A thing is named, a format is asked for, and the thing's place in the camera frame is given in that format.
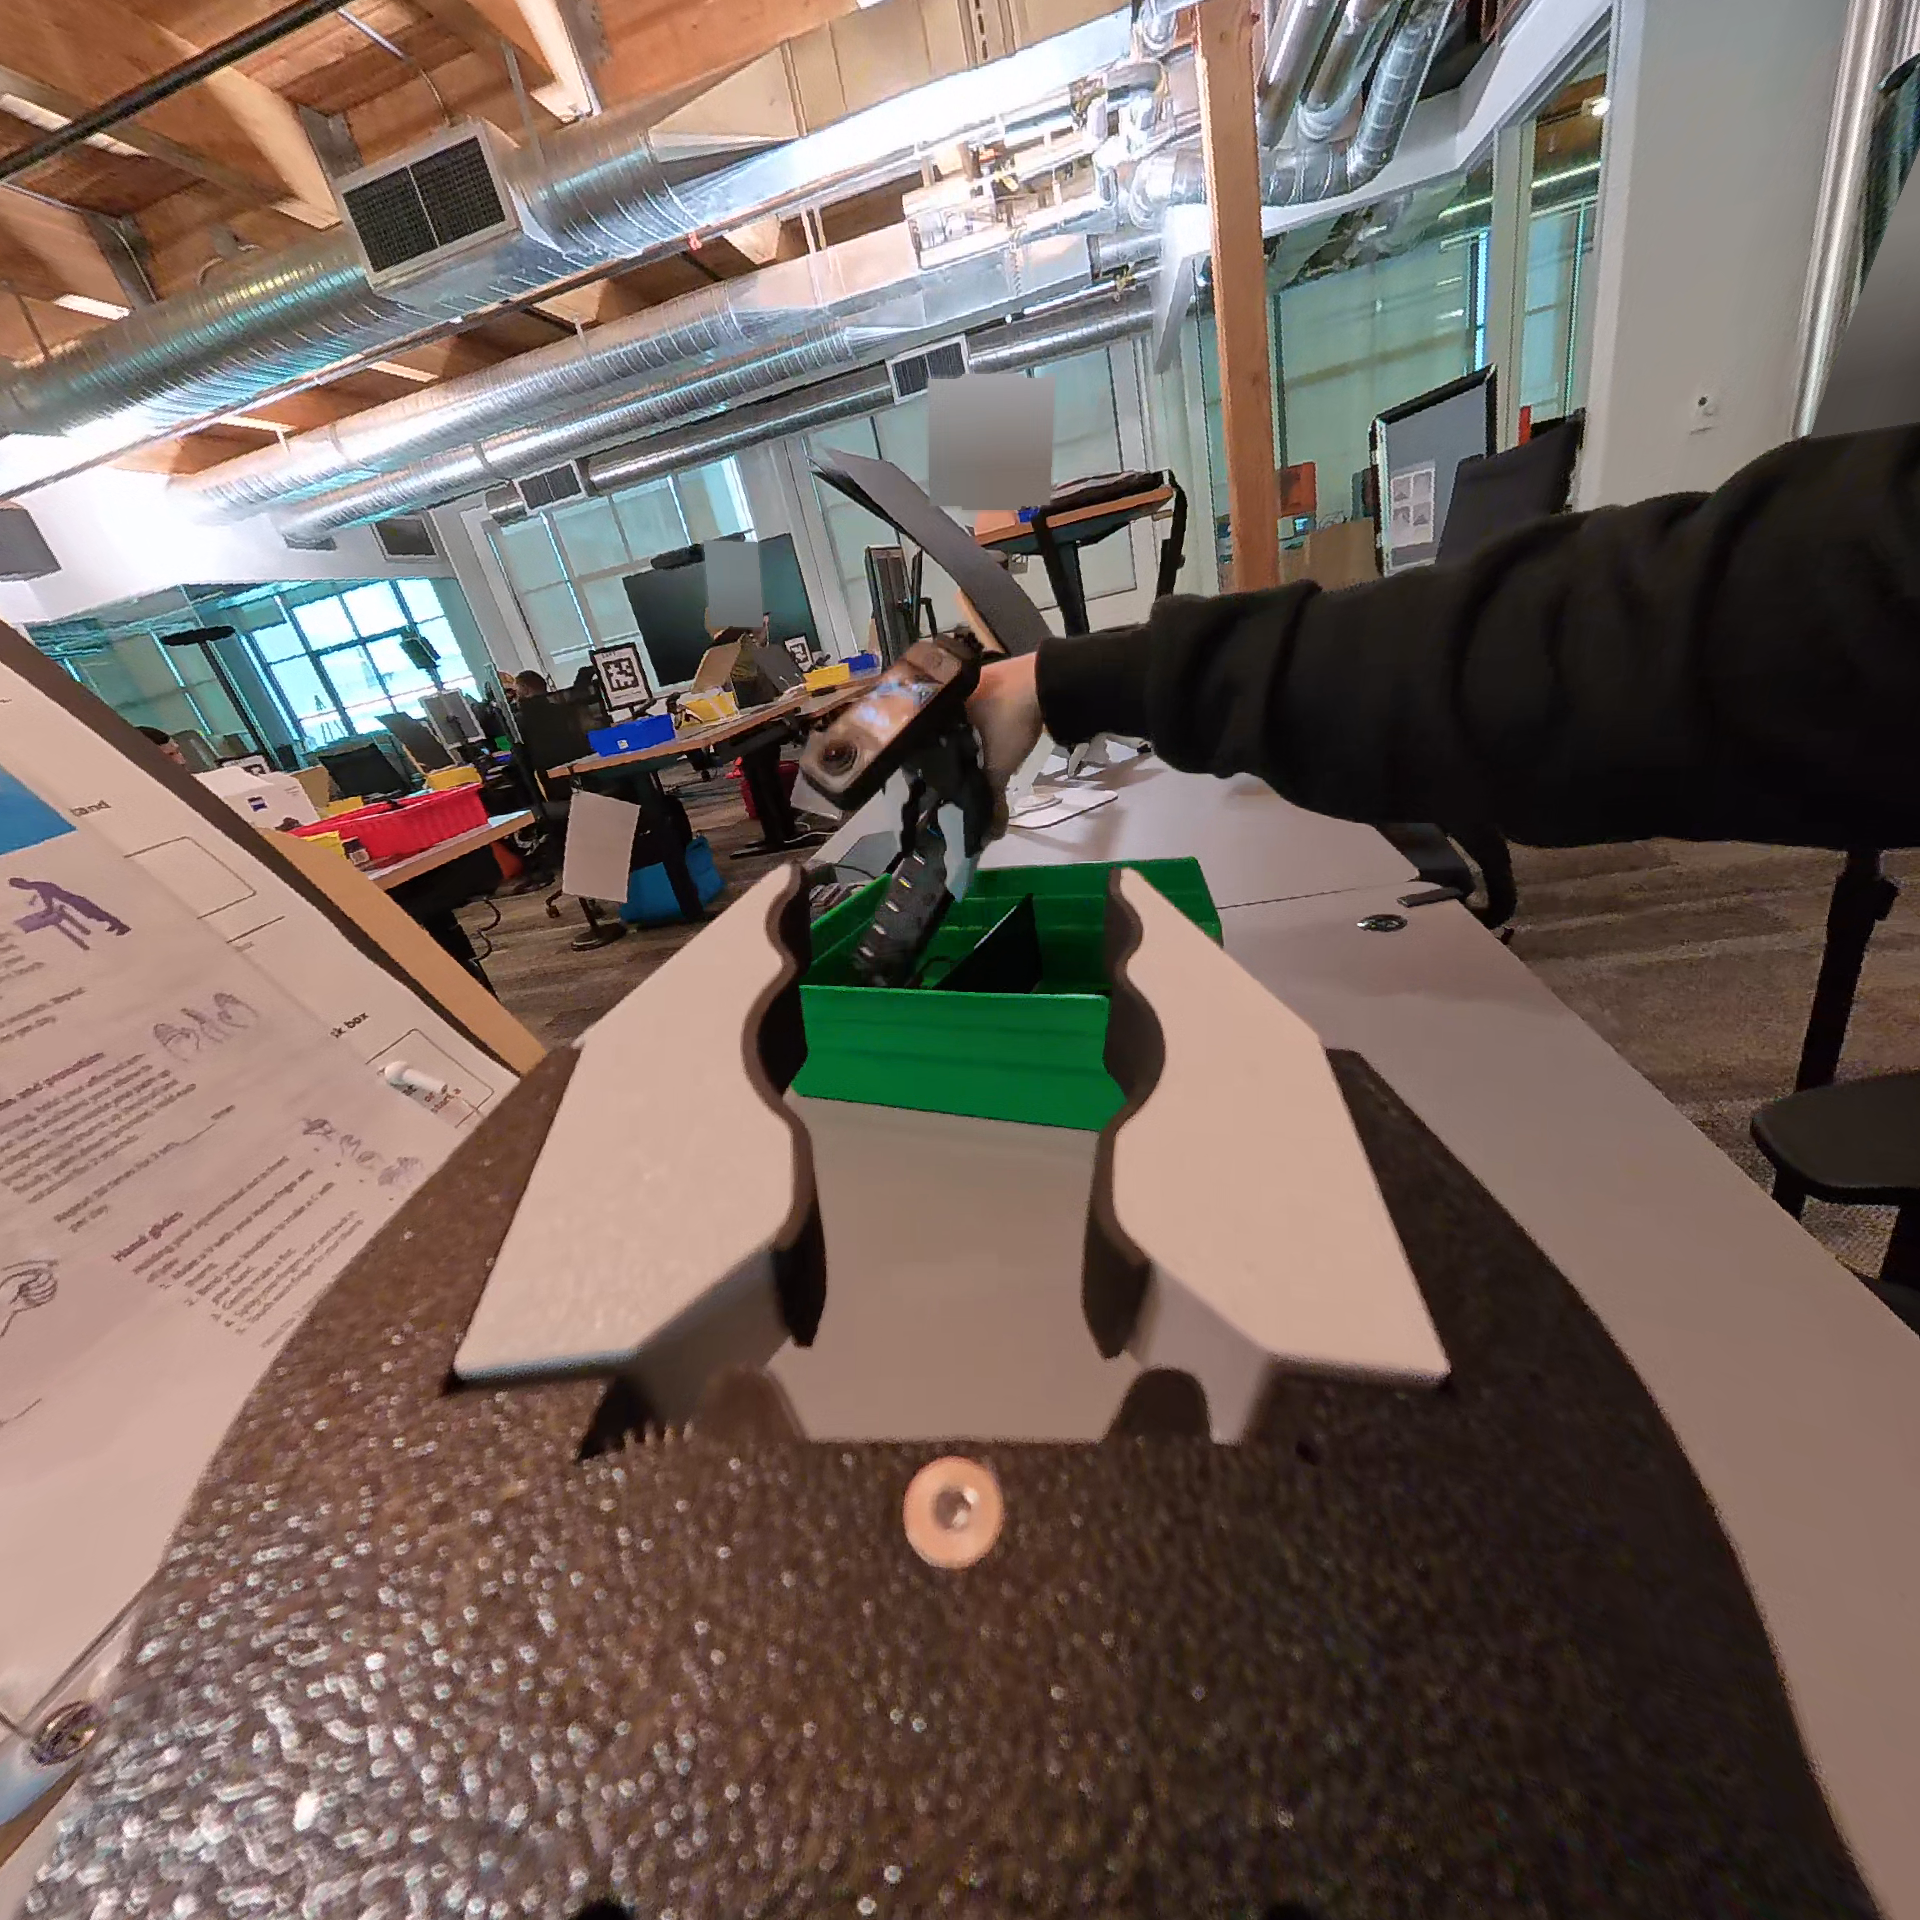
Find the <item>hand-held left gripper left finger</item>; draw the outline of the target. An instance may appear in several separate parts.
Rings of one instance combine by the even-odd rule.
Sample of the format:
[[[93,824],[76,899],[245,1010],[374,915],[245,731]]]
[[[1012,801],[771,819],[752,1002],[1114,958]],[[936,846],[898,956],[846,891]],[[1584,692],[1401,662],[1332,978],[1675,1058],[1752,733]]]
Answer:
[[[826,1225],[784,1097],[806,965],[805,870],[782,865],[582,1035],[459,1386],[606,1378],[689,1425],[715,1378],[812,1344]]]

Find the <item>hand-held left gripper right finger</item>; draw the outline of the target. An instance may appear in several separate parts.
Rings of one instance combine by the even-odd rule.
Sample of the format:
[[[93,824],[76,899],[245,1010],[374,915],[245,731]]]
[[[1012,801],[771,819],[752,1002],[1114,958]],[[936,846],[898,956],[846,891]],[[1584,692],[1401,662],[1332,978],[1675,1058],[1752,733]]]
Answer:
[[[1081,1302],[1123,1411],[1243,1443],[1288,1378],[1434,1390],[1451,1363],[1317,1032],[1136,869],[1108,878]]]

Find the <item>black seven-port usb hub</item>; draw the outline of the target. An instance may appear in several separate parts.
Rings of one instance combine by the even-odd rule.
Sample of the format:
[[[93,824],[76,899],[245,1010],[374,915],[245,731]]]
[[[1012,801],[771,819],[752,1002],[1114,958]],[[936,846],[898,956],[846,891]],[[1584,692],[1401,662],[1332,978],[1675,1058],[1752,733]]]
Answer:
[[[873,922],[853,947],[853,976],[861,987],[905,990],[947,922],[956,901],[966,897],[973,857],[964,835],[926,820],[917,829],[888,881]]]

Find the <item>green plastic bin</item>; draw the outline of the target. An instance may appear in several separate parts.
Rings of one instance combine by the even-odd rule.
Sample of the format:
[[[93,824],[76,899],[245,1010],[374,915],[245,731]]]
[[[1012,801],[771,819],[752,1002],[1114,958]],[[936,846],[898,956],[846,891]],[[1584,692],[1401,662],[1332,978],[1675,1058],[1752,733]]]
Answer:
[[[985,870],[966,899],[1027,889],[1100,897],[1106,907],[1117,870],[1117,861]],[[861,987],[850,958],[881,893],[883,883],[872,881],[809,929],[797,1094],[1090,1133],[1121,1110],[1105,1062],[1112,980],[1106,995],[1088,997]]]

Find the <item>person's right forearm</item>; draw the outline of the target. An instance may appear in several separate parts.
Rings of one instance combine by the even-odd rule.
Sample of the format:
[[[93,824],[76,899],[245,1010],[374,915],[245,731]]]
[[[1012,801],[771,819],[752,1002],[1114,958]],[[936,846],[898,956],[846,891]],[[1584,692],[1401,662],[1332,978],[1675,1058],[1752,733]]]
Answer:
[[[1358,588],[1174,596],[1040,649],[1037,713],[1363,825],[1916,848],[1918,430]]]

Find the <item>person's right hand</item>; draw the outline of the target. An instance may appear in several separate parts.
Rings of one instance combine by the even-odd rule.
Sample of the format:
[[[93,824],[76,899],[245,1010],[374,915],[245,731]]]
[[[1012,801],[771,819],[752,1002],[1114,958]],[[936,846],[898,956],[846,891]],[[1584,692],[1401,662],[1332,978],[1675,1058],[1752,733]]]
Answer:
[[[1037,666],[1037,653],[992,657],[966,700],[981,769],[996,801],[1004,801],[1044,729]]]

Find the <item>blue bag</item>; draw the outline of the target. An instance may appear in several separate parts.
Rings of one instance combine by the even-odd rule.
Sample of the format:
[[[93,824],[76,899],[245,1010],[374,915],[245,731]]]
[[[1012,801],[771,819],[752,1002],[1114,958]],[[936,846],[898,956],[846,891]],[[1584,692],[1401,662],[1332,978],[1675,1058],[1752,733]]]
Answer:
[[[694,835],[689,841],[683,848],[683,861],[702,909],[712,907],[728,891],[730,883],[715,865],[713,846],[707,835]],[[632,870],[628,893],[624,897],[617,915],[624,924],[638,929],[683,924],[683,905],[662,861],[651,861]]]

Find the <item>black bin divider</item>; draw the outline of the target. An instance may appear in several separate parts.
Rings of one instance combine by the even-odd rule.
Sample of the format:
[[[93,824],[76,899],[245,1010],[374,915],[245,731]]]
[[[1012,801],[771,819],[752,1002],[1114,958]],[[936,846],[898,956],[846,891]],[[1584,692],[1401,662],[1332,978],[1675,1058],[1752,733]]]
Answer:
[[[970,897],[920,961],[922,993],[1106,995],[1106,907],[1100,897]]]

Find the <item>wooden desk with black legs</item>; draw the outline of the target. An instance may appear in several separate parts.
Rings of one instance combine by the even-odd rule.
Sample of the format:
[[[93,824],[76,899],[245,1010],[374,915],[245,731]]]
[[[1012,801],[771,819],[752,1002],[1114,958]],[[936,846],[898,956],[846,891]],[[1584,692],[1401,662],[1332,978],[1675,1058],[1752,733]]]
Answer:
[[[984,512],[976,541],[1004,560],[1040,560],[1068,635],[1088,635],[1083,548],[1165,518],[1153,598],[1174,592],[1187,560],[1188,496],[1171,472],[1121,472],[1075,483],[1037,507]]]

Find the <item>grey card on stand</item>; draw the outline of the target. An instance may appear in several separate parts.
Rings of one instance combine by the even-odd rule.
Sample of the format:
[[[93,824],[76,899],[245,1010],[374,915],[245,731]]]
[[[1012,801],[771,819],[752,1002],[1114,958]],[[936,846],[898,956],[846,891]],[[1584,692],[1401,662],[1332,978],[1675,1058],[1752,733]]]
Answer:
[[[635,837],[643,827],[641,804],[579,786],[566,802],[563,893],[579,901],[624,902],[632,891]]]

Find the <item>red plastic bin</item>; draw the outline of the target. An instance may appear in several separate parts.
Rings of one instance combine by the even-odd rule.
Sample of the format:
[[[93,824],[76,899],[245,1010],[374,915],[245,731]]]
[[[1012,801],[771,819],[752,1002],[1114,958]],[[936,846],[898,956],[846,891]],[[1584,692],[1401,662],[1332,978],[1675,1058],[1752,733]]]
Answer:
[[[429,788],[405,801],[370,801],[289,833],[310,841],[326,835],[353,840],[373,867],[388,867],[488,825],[489,808],[483,786],[461,784]]]

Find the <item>tan board with instruction sheets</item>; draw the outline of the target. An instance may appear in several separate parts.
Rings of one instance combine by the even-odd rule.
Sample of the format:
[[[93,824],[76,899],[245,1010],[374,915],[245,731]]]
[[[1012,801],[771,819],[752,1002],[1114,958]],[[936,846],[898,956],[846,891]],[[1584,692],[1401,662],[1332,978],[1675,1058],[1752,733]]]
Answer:
[[[541,1050],[29,641],[3,697],[4,1817],[283,1340]]]

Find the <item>framed display board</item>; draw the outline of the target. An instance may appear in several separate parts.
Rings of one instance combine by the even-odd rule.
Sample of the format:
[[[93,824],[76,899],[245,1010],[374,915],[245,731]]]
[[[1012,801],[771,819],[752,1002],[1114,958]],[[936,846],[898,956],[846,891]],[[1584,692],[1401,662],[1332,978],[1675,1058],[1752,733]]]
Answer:
[[[1377,554],[1388,578],[1436,563],[1456,473],[1500,450],[1494,368],[1477,368],[1384,409],[1369,430],[1377,481]]]

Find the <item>ceiling vent unit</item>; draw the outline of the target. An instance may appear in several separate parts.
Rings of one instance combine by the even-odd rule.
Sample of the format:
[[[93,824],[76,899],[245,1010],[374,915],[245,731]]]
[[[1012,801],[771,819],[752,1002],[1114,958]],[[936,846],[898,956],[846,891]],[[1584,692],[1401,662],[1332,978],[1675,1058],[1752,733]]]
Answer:
[[[332,179],[330,192],[370,286],[385,296],[521,238],[514,157],[506,136],[472,118]]]

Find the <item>silver ventilation duct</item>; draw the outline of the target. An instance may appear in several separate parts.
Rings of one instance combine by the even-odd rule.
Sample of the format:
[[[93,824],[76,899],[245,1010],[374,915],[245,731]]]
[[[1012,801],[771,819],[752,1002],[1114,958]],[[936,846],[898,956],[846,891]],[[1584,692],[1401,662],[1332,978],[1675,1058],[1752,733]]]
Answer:
[[[937,128],[931,96],[924,86],[705,174],[660,157],[627,113],[579,124],[539,157],[508,157],[518,212],[508,238],[377,290],[345,228],[332,228],[6,372],[4,432],[50,441],[124,426],[138,441],[164,437],[561,281],[674,253],[830,187],[861,190],[958,140]]]
[[[1117,293],[1124,280],[1094,276],[1100,261],[1076,238],[894,280],[881,276],[900,264],[892,251],[819,257],[216,467],[182,485],[186,506],[206,521],[269,515],[293,541],[317,545],[844,374],[876,368],[883,401],[907,398],[928,377],[900,380],[896,365],[961,372],[984,361],[976,334]]]

